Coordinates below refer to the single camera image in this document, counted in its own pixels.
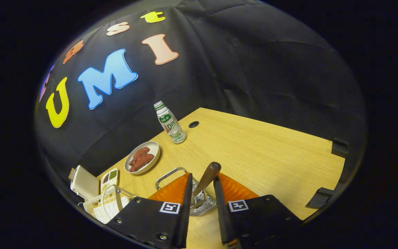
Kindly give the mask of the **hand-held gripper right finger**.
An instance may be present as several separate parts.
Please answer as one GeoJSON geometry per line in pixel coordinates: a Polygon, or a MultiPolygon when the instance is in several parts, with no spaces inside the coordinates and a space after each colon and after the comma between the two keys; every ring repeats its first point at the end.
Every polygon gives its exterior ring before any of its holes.
{"type": "Polygon", "coordinates": [[[266,249],[303,225],[273,195],[260,196],[223,173],[213,186],[221,241],[228,249],[266,249]]]}

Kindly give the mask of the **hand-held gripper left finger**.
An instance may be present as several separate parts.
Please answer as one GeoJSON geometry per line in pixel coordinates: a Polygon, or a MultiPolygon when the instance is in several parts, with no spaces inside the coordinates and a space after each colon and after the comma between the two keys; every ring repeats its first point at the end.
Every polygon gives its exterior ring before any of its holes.
{"type": "Polygon", "coordinates": [[[192,195],[185,173],[151,197],[134,197],[106,225],[145,249],[185,249],[192,195]]]}

